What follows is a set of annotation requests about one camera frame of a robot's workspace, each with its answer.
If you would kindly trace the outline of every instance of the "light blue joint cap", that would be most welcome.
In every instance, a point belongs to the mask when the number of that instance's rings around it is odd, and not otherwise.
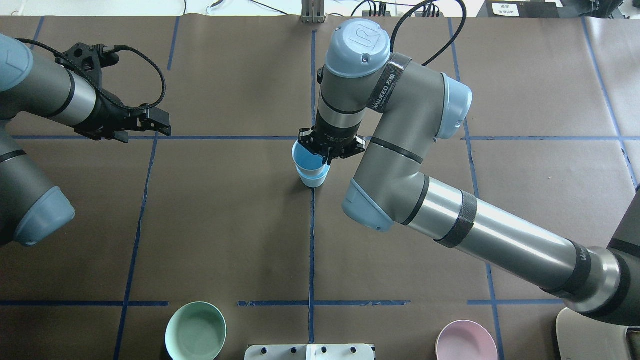
[[[471,108],[471,89],[442,73],[444,78],[444,108],[442,122],[436,135],[439,139],[449,139],[456,134]]]
[[[34,246],[73,220],[75,215],[74,207],[60,188],[55,186],[45,192],[24,215],[13,239],[24,246]]]
[[[351,179],[347,196],[342,202],[342,210],[348,217],[375,231],[389,231],[394,221],[373,201],[372,198]]]
[[[331,37],[326,68],[341,78],[362,78],[380,70],[391,56],[389,34],[367,19],[343,22]]]
[[[16,87],[32,68],[31,50],[18,40],[0,34],[0,92]]]

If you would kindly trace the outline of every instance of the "pink bowl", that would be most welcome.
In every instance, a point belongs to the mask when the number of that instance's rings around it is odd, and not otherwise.
[[[445,326],[436,340],[438,360],[497,360],[491,334],[480,324],[458,320]]]

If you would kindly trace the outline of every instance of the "black band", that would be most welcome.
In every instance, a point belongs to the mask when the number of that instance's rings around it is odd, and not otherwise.
[[[382,76],[380,76],[376,87],[369,96],[368,108],[381,114],[385,111],[398,80],[400,80],[410,62],[411,58],[408,56],[398,53],[391,55],[385,70],[382,72]]]
[[[67,100],[65,101],[64,104],[62,104],[62,106],[60,106],[60,109],[54,111],[53,113],[45,117],[54,117],[54,116],[60,115],[63,111],[65,111],[69,107],[71,100],[74,98],[74,95],[76,94],[76,81],[74,79],[74,76],[71,73],[71,71],[67,70],[67,72],[69,73],[69,78],[71,79],[71,89],[69,90],[69,95],[67,96]]]
[[[618,310],[620,305],[622,305],[622,302],[627,298],[629,288],[631,287],[631,271],[629,270],[627,262],[614,251],[612,251],[611,254],[613,254],[613,256],[616,257],[616,260],[618,260],[618,265],[620,267],[620,285],[618,285],[618,290],[613,295],[613,298],[611,298],[605,306],[597,309],[596,311],[583,314],[590,318],[605,317],[613,313],[615,310]]]
[[[418,215],[418,211],[420,211],[420,208],[422,207],[422,203],[424,202],[424,198],[427,197],[428,191],[429,191],[429,177],[425,175],[424,185],[422,185],[422,192],[420,193],[420,198],[418,199],[418,202],[415,203],[415,207],[413,208],[411,215],[409,215],[409,217],[406,218],[406,220],[402,223],[402,225],[404,226],[409,225],[413,221],[415,216]]]
[[[476,222],[478,200],[468,192],[462,190],[460,190],[460,192],[462,193],[462,205],[456,222],[442,239],[434,239],[437,243],[450,249],[460,245],[467,235],[469,235],[469,232],[471,232]]]
[[[331,106],[331,104],[329,104],[329,102],[324,98],[324,95],[322,94],[322,92],[320,93],[320,98],[322,98],[322,101],[324,102],[324,104],[331,110],[337,112],[337,113],[341,113],[341,114],[345,114],[345,115],[353,115],[353,114],[357,114],[359,112],[361,112],[362,110],[366,109],[366,108],[362,108],[360,110],[356,110],[356,111],[342,111],[340,109],[336,109],[333,106]]]
[[[640,259],[640,246],[616,238],[611,239],[607,249],[616,249]]]
[[[420,156],[417,156],[416,154],[412,153],[409,150],[405,150],[403,148],[401,148],[400,146],[394,145],[390,142],[386,142],[382,139],[379,138],[371,138],[371,140],[369,141],[370,143],[375,143],[376,145],[380,145],[386,149],[389,149],[391,151],[395,151],[398,154],[406,157],[406,158],[410,158],[411,160],[417,162],[418,164],[422,164],[422,158]]]
[[[569,241],[573,244],[573,247],[575,247],[575,267],[573,268],[573,272],[571,276],[569,276],[569,279],[559,288],[551,290],[542,289],[547,293],[554,294],[564,291],[575,295],[578,290],[582,289],[587,279],[589,279],[589,273],[591,273],[591,254],[584,246],[574,243],[571,240]]]
[[[24,150],[20,149],[20,150],[16,150],[16,151],[12,151],[12,152],[7,152],[6,154],[0,156],[0,163],[4,163],[7,160],[11,160],[13,158],[16,158],[18,156],[22,156],[22,155],[26,155],[27,153],[24,152]]]

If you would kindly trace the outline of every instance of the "blue cup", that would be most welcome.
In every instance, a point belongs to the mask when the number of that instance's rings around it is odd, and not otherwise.
[[[322,164],[322,156],[313,155],[300,143],[295,142],[291,156],[302,182],[310,188],[317,188],[324,183],[331,166]]]

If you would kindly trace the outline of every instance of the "white floor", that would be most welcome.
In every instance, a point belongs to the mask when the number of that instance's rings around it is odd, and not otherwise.
[[[259,0],[273,8],[283,12],[299,15],[301,13],[300,0]],[[559,0],[546,0],[555,2],[560,6]],[[278,15],[277,12],[252,3],[249,0],[224,0],[213,11],[207,12],[207,8],[216,0],[186,0],[187,13],[201,13],[204,15]],[[325,0],[326,13],[339,13],[349,16],[360,0]],[[387,0],[390,3],[417,4],[419,0]],[[475,17],[484,0],[465,0],[469,17]],[[632,0],[625,0],[620,10],[632,19],[640,19],[640,9],[631,5]],[[460,17],[461,11],[453,0],[439,0],[437,5],[446,17]],[[365,4],[359,10],[366,10]],[[388,6],[392,16],[400,16],[409,7]],[[0,16],[24,15],[24,16],[173,16],[182,15],[184,0],[165,0],[153,2],[149,0],[2,0],[0,1]]]

